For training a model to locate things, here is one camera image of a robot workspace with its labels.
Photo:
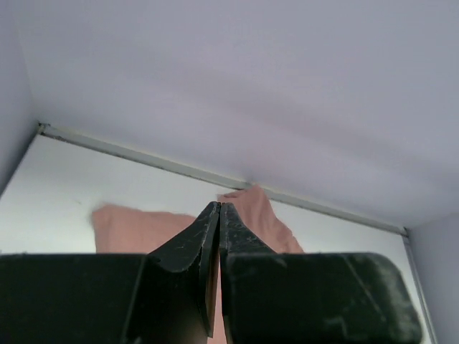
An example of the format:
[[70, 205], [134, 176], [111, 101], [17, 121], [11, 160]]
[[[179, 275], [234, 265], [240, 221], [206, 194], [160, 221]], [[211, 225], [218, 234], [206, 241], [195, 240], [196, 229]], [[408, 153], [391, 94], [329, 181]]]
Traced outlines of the pink printed t-shirt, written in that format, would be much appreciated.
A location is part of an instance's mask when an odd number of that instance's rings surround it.
[[[292, 231], [275, 215], [258, 185], [218, 195], [231, 203], [243, 224], [277, 253], [303, 252]], [[190, 226], [195, 217], [167, 211], [142, 211], [105, 204], [91, 215], [98, 253], [148, 254]]]

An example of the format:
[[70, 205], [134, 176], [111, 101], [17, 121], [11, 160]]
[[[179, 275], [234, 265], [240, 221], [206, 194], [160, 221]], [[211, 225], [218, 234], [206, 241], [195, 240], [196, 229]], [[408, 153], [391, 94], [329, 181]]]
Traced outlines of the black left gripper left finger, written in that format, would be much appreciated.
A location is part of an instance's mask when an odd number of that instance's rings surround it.
[[3, 343], [205, 343], [219, 204], [149, 254], [1, 256]]

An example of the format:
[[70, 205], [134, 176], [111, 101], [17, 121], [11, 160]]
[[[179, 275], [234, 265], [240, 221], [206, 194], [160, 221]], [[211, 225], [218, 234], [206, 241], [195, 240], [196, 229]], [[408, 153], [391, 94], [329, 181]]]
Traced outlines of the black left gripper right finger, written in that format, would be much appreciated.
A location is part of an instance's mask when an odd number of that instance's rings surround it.
[[372, 252], [279, 254], [232, 204], [220, 210], [228, 343], [420, 343], [402, 274]]

